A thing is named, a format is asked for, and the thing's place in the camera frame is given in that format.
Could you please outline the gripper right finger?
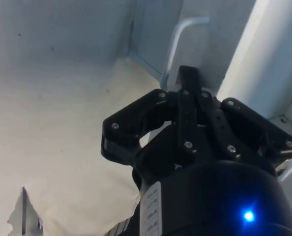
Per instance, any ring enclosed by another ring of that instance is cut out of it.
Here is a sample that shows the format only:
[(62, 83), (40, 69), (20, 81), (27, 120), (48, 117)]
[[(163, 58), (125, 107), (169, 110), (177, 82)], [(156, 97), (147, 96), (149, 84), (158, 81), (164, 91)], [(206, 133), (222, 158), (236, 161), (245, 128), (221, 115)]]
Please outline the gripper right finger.
[(203, 90), (194, 68), (196, 119), (200, 135), (195, 163), (231, 161), (262, 170), (285, 170), (292, 160), (292, 135), (240, 102), (217, 100)]

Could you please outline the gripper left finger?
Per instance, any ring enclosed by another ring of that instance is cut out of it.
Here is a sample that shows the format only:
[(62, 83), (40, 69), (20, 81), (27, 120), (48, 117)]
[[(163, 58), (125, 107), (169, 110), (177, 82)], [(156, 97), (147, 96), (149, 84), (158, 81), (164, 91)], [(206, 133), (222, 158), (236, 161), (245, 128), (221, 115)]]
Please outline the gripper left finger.
[(106, 118), (101, 154), (133, 168), (133, 177), (163, 177), (198, 160), (198, 70), (182, 65), (181, 88), (155, 89)]

